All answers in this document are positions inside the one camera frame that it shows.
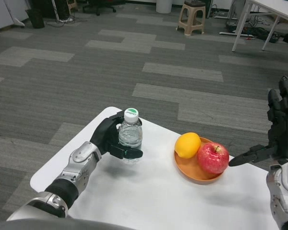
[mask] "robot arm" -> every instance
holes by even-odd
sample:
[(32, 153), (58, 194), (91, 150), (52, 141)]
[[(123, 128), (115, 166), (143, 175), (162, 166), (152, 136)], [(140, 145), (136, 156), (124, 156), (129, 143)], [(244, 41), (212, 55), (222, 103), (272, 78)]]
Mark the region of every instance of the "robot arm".
[(104, 119), (90, 141), (84, 142), (69, 156), (69, 162), (62, 173), (44, 192), (20, 207), (8, 219), (65, 218), (74, 201), (84, 191), (91, 173), (103, 154), (123, 159), (140, 158), (143, 152), (119, 143), (117, 125), (124, 120), (124, 111)]
[(271, 194), (271, 212), (281, 230), (288, 230), (288, 78), (279, 81), (280, 95), (275, 90), (268, 95), (268, 119), (273, 124), (268, 131), (269, 144), (256, 145), (250, 151), (239, 155), (229, 162), (237, 166), (252, 161), (253, 163), (272, 158), (266, 182)]

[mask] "white trash bin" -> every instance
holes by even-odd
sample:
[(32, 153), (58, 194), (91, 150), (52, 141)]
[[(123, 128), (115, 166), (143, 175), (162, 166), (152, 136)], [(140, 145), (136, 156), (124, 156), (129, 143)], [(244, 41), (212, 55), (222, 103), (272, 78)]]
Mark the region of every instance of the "white trash bin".
[(173, 0), (157, 0), (156, 11), (158, 13), (171, 13)]

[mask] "orange plate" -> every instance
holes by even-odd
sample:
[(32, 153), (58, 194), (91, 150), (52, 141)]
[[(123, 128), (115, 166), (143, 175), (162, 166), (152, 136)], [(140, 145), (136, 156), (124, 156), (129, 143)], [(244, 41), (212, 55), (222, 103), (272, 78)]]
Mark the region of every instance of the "orange plate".
[[(208, 142), (212, 142), (206, 138), (201, 138), (201, 146)], [(180, 171), (185, 174), (187, 177), (193, 179), (198, 184), (210, 184), (216, 181), (223, 173), (220, 174), (211, 174), (203, 171), (197, 163), (197, 156), (195, 155), (192, 158), (184, 159), (178, 156), (175, 152), (175, 162), (180, 169)]]

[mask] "office chair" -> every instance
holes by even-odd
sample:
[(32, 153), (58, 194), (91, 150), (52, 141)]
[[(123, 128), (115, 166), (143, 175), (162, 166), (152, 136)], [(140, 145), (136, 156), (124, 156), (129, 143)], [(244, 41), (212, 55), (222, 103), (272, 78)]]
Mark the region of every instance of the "office chair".
[(88, 4), (82, 7), (83, 13), (85, 13), (86, 8), (94, 7), (96, 6), (96, 15), (99, 16), (99, 8), (106, 7), (113, 10), (113, 12), (116, 12), (116, 9), (113, 6), (110, 6), (110, 3), (108, 0), (88, 0)]

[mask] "red apple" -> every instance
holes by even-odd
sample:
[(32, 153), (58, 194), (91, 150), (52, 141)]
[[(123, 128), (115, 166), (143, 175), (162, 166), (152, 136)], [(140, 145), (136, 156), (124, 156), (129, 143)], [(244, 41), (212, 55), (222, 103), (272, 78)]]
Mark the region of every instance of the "red apple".
[(223, 145), (208, 142), (198, 150), (197, 161), (207, 173), (219, 174), (228, 166), (229, 153)]

